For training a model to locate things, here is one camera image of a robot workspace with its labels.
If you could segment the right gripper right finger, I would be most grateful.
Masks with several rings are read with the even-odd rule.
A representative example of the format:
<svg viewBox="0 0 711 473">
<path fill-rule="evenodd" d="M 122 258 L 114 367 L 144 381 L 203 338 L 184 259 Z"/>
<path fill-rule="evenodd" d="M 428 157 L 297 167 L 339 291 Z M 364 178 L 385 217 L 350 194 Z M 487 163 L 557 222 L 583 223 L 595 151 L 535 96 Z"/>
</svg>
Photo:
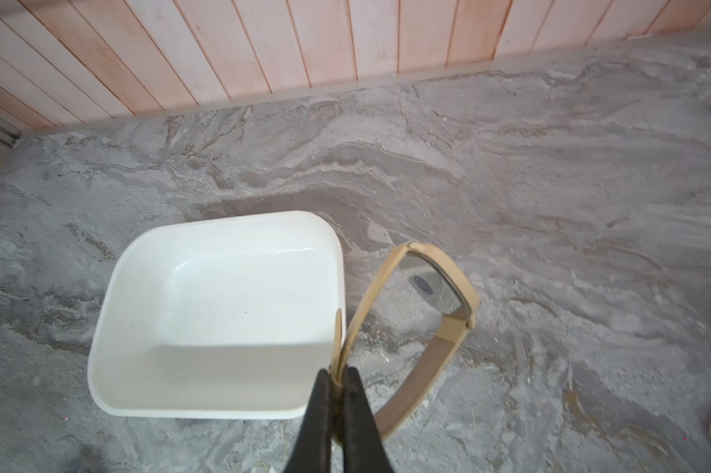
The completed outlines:
<svg viewBox="0 0 711 473">
<path fill-rule="evenodd" d="M 393 473 L 356 368 L 346 368 L 343 374 L 341 412 L 343 471 Z"/>
</svg>

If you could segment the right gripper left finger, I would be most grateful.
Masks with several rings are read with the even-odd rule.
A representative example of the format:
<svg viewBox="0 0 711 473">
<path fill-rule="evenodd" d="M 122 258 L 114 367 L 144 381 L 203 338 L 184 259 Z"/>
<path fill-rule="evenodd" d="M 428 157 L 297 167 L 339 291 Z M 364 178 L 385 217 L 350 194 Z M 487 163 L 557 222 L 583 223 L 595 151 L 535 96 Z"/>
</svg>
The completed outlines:
<svg viewBox="0 0 711 473">
<path fill-rule="evenodd" d="M 334 432 L 334 384 L 319 370 L 284 473 L 329 473 Z"/>
</svg>

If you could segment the beige band watch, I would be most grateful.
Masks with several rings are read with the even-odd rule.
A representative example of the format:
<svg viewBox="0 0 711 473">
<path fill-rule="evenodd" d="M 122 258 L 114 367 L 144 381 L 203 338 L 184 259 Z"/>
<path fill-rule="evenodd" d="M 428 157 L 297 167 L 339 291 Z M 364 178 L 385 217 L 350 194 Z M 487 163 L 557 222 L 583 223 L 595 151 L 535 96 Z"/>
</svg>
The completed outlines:
<svg viewBox="0 0 711 473">
<path fill-rule="evenodd" d="M 448 254 L 433 244 L 406 242 L 392 248 L 375 273 L 347 323 L 336 323 L 336 340 L 329 368 L 336 399 L 345 397 L 345 374 L 355 363 L 351 352 L 363 330 L 385 328 L 378 315 L 389 309 L 393 336 L 406 343 L 423 342 L 394 393 L 373 415 L 382 441 L 393 435 L 420 407 L 436 380 L 476 326 L 480 297 L 470 278 Z"/>
</svg>

